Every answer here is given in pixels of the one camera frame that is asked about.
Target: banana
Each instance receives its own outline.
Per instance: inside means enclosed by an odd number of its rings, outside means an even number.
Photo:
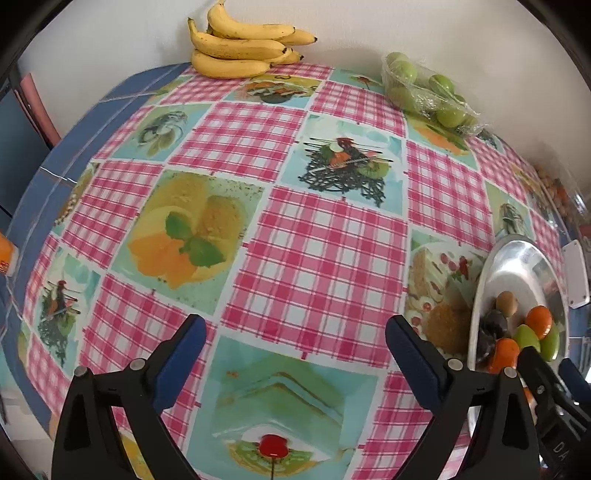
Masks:
[[[293,54],[293,49],[286,47],[285,48],[285,52],[283,52],[281,55],[279,55],[278,57],[271,59],[271,60],[267,60],[271,65],[278,65],[281,64],[282,61],[286,60],[287,57],[290,57]]]
[[[193,50],[191,65],[201,75],[215,79],[238,79],[255,77],[271,68],[267,61],[261,60],[219,60]]]
[[[295,27],[279,24],[252,25],[241,23],[228,15],[224,8],[225,0],[218,2],[207,12],[207,21],[212,29],[220,32],[225,37],[244,38],[247,40],[266,40],[269,38],[281,38],[291,35],[296,31]]]
[[[277,61],[277,59],[274,59],[274,60],[270,60],[270,62],[274,65],[290,65],[292,63],[298,63],[303,58],[304,58],[304,56],[301,53],[295,51],[292,48],[291,53],[287,57],[285,57],[283,60]]]
[[[287,47],[275,40],[225,40],[197,30],[192,18],[187,20],[191,42],[197,50],[226,60],[266,60],[276,59],[287,52]]]
[[[277,41],[283,43],[284,45],[310,45],[318,40],[317,37],[312,35],[310,32],[305,30],[295,29],[291,35],[288,35],[283,38],[276,38]]]
[[[217,37],[217,38],[227,38],[228,40],[240,40],[240,38],[232,38],[232,37],[227,37],[225,35],[222,35],[220,32],[215,31],[209,23],[207,24],[207,30],[205,31],[205,33],[207,33],[209,35],[213,35],[214,37]]]

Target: white wall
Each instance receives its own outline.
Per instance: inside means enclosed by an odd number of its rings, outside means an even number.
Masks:
[[[74,0],[23,55],[61,134],[128,76],[187,61],[186,18],[212,0]],[[560,44],[517,0],[228,0],[242,21],[314,32],[306,60],[379,75],[393,50],[465,86],[526,158],[559,158],[591,189],[591,93]]]

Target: silver tray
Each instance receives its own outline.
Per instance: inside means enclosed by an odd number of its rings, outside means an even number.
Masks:
[[[470,323],[468,368],[476,369],[476,341],[480,319],[495,307],[495,300],[504,290],[513,292],[519,308],[509,320],[509,332],[523,323],[528,311],[536,305],[548,307],[560,331],[558,357],[550,363],[554,371],[569,351],[569,323],[566,300],[560,292],[556,274],[544,254],[522,235],[508,235],[499,240],[480,274]],[[474,432],[479,407],[468,411],[470,435]]]

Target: green apple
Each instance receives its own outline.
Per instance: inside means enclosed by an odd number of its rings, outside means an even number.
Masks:
[[[527,325],[519,325],[513,334],[513,340],[517,342],[519,351],[521,352],[526,346],[534,347],[538,353],[540,352],[540,341],[535,332]]]
[[[413,89],[414,101],[422,112],[435,112],[441,108],[443,100],[431,90],[425,88]]]
[[[445,128],[456,128],[464,121],[466,112],[451,105],[443,105],[443,107],[437,111],[435,117]]]
[[[417,105],[413,93],[405,86],[390,87],[386,90],[386,95],[394,105],[412,113],[420,113],[420,108]]]
[[[390,65],[390,70],[398,80],[404,83],[414,83],[417,79],[418,71],[414,63],[408,60],[397,60]]]
[[[558,356],[558,346],[560,344],[560,332],[556,328],[554,322],[548,334],[540,340],[540,355],[547,362],[556,360]]]
[[[397,60],[406,60],[408,61],[408,57],[402,53],[401,51],[393,51],[392,53],[388,53],[386,56],[386,63],[390,66]]]
[[[443,97],[452,96],[455,90],[453,82],[445,75],[440,75],[438,73],[429,78],[429,86],[433,92]]]

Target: plastic wrap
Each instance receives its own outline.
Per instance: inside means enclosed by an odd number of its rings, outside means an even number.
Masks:
[[[427,117],[463,137],[477,135],[486,126],[449,78],[403,53],[382,59],[382,81],[386,96],[407,113]]]

